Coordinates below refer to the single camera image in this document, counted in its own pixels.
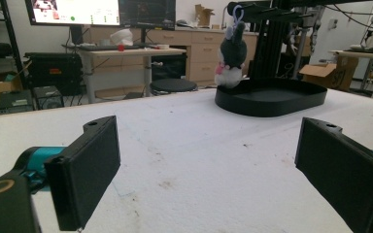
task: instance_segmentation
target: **stool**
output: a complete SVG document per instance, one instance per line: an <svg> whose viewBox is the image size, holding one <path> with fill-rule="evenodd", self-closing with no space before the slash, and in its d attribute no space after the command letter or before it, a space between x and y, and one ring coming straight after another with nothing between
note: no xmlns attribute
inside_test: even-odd
<svg viewBox="0 0 373 233"><path fill-rule="evenodd" d="M150 84L152 95L165 95L177 92L187 92L197 90L196 83L184 79L165 79L153 81Z"/></svg>

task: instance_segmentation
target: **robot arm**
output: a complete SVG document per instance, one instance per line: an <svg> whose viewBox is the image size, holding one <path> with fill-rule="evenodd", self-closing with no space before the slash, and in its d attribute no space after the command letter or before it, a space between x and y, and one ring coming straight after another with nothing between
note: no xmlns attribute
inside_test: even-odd
<svg viewBox="0 0 373 233"><path fill-rule="evenodd" d="M0 177L0 232L41 232L31 194L46 186L59 229L85 228L119 169L120 156L114 116L87 123L84 132L67 148L26 150Z"/></svg>

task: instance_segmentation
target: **plush bunny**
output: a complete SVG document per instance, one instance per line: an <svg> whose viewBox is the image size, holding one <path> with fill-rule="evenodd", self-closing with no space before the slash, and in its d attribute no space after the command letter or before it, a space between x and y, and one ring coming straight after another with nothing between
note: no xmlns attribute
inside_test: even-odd
<svg viewBox="0 0 373 233"><path fill-rule="evenodd" d="M242 68L247 57L247 44L242 36L245 23L239 22L234 29L229 26L218 50L219 64L215 70L215 84L235 87L242 80Z"/></svg>

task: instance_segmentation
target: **monitor screen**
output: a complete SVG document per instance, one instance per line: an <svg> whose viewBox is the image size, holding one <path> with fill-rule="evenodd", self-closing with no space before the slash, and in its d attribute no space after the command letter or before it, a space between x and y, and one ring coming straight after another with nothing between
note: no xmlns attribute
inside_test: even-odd
<svg viewBox="0 0 373 233"><path fill-rule="evenodd" d="M176 0L119 0L120 24L175 30Z"/></svg>
<svg viewBox="0 0 373 233"><path fill-rule="evenodd" d="M25 0L32 25L119 25L119 0Z"/></svg>

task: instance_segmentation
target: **black oval base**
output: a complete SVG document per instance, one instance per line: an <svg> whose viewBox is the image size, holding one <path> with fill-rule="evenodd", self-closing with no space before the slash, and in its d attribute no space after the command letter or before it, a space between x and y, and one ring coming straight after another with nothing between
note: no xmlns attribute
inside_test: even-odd
<svg viewBox="0 0 373 233"><path fill-rule="evenodd" d="M294 80L255 79L234 88L218 86L215 102L235 114L278 117L323 104L327 89Z"/></svg>

